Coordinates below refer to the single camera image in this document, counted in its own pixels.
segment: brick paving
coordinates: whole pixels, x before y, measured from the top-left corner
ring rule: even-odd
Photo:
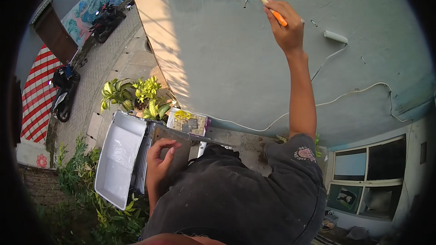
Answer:
[[[74,142],[79,133],[86,134],[93,104],[100,100],[101,88],[112,67],[123,52],[124,46],[140,29],[141,23],[136,7],[125,12],[126,19],[114,30],[104,44],[96,44],[87,55],[88,62],[79,68],[81,80],[77,90],[71,117],[66,123],[59,123],[55,147],[58,150],[61,143],[68,144],[66,159],[74,154]]]

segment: red and white striped wall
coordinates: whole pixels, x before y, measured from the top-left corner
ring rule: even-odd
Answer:
[[[43,45],[27,77],[22,95],[22,138],[45,144],[50,109],[57,92],[57,87],[48,82],[60,65],[61,62]]]

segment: window frame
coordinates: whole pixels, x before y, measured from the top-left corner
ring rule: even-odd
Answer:
[[[349,148],[349,149],[344,149],[344,150],[335,150],[333,151],[333,174],[332,174],[332,179],[331,181],[328,183],[328,187],[327,187],[327,195],[330,194],[330,187],[332,184],[335,185],[344,185],[344,186],[358,186],[358,187],[362,187],[362,195],[359,199],[359,205],[357,206],[357,211],[356,214],[351,213],[351,212],[347,212],[347,211],[342,211],[342,210],[337,210],[338,212],[343,212],[345,214],[348,215],[353,215],[353,216],[358,216],[358,217],[363,217],[363,218],[367,218],[367,219],[376,219],[376,220],[389,220],[391,221],[391,219],[386,219],[386,218],[378,218],[378,217],[370,217],[370,216],[365,216],[365,215],[360,215],[359,211],[362,207],[362,202],[363,202],[363,198],[364,198],[364,194],[365,194],[365,189],[366,188],[370,188],[370,187],[387,187],[387,186],[397,186],[397,185],[403,185],[403,179],[404,178],[397,178],[397,179],[388,179],[388,180],[371,180],[368,181],[367,177],[368,177],[368,162],[369,162],[369,148],[370,147],[374,147],[374,146],[378,146],[378,145],[384,145],[393,141],[397,141],[400,139],[405,139],[406,138],[406,134],[388,139],[388,140],[384,140],[384,141],[380,141],[374,144],[368,144],[368,145],[363,145],[363,146],[359,146],[359,147],[354,147],[354,148]],[[359,149],[364,149],[366,148],[366,165],[365,165],[365,177],[363,181],[350,181],[350,180],[338,180],[334,178],[334,171],[336,168],[336,153],[341,153],[341,152],[345,152],[345,151],[350,151],[350,150],[359,150]]]
[[[389,180],[370,180],[368,181],[368,162],[369,162],[369,148],[374,147],[374,146],[379,146],[379,145],[384,145],[393,141],[397,141],[400,139],[405,139],[406,135],[400,135],[388,140],[384,140],[378,143],[374,143],[374,144],[369,144],[369,145],[365,145],[365,146],[360,146],[360,147],[354,147],[354,148],[350,148],[350,149],[344,149],[344,150],[336,150],[333,152],[333,175],[332,175],[332,180],[334,182],[341,182],[344,185],[350,185],[350,184],[365,184],[365,185],[373,185],[373,184],[380,184],[380,183],[386,183],[386,182],[399,182],[403,180],[403,178],[397,178],[397,179],[389,179]],[[350,180],[338,180],[334,178],[334,170],[336,168],[336,153],[341,153],[341,152],[345,152],[345,151],[350,151],[350,150],[360,150],[360,149],[366,149],[366,165],[365,165],[365,177],[363,181],[350,181]]]

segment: brown door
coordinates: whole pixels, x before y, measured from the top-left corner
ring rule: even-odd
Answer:
[[[77,44],[65,30],[52,4],[48,4],[42,11],[34,27],[41,40],[61,63],[66,64],[67,61],[71,61],[76,53]]]

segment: blue mural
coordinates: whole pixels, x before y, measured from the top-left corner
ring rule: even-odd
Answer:
[[[80,48],[91,35],[89,28],[96,17],[95,12],[107,2],[118,6],[123,1],[124,0],[81,0],[68,12],[61,22],[68,34]]]

